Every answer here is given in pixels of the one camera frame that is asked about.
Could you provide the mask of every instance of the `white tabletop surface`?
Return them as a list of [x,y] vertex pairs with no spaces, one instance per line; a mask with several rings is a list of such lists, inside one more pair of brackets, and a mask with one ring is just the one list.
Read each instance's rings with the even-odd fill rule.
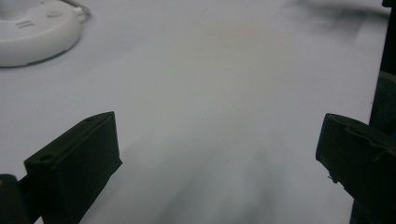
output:
[[315,151],[325,113],[370,118],[380,0],[81,2],[73,49],[0,69],[1,173],[115,111],[124,164],[81,223],[348,223]]

